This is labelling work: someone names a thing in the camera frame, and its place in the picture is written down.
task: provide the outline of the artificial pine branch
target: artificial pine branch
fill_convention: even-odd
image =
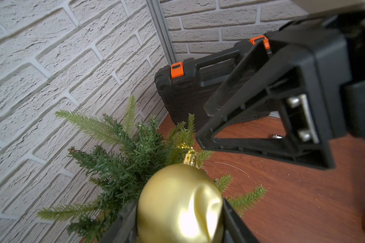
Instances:
[[[136,99],[134,95],[128,98],[127,111],[123,117],[123,130],[132,135],[135,125],[135,115],[136,115]]]
[[[83,133],[90,135],[93,139],[104,141],[111,145],[117,145],[120,143],[112,127],[96,117],[87,117],[82,113],[69,112],[66,110],[57,111],[56,116],[65,118],[67,121],[78,127]]]
[[[103,233],[117,220],[119,211],[132,200],[138,200],[150,177],[169,164],[181,163],[195,141],[194,115],[189,116],[188,125],[182,122],[172,129],[165,140],[157,132],[158,121],[155,117],[151,117],[146,124],[136,124],[137,132],[132,134],[135,123],[133,96],[129,99],[122,124],[105,114],[104,120],[76,112],[59,111],[56,114],[94,139],[112,145],[121,144],[118,154],[107,153],[101,146],[95,146],[91,153],[69,149],[69,155],[87,169],[87,174],[94,176],[89,181],[101,187],[103,192],[90,204],[44,208],[38,213],[47,220],[64,221],[71,218],[69,233],[76,232],[83,236],[85,243],[100,240]],[[205,150],[198,153],[200,166],[211,154],[211,151]],[[218,183],[221,190],[225,190],[229,184],[226,178],[228,176],[219,179],[222,181]],[[250,196],[250,200],[259,196],[257,192],[253,193],[256,194]],[[230,204],[243,208],[249,198],[231,198]]]
[[[220,178],[214,179],[215,185],[218,187],[220,193],[224,193],[232,182],[231,174],[222,175]]]
[[[201,168],[203,166],[204,161],[211,158],[213,153],[214,153],[214,151],[202,150],[197,154],[197,161],[198,161],[198,164],[199,164],[199,168]]]
[[[238,197],[228,197],[226,199],[236,211],[243,212],[246,209],[252,208],[266,192],[262,185],[260,185],[253,192]]]
[[[195,143],[194,135],[195,135],[195,115],[189,114],[188,115],[188,134],[187,134],[187,137],[188,137],[188,144],[191,147]]]
[[[165,143],[167,145],[170,145],[170,143],[172,143],[174,140],[172,139],[173,136],[175,136],[176,133],[178,133],[181,129],[183,129],[186,125],[186,122],[180,122],[179,124],[177,124],[174,128],[170,129],[168,136],[166,138]]]
[[[76,220],[81,216],[93,215],[99,208],[99,201],[95,200],[89,204],[68,204],[53,208],[43,208],[38,212],[38,216],[46,220],[65,221]]]

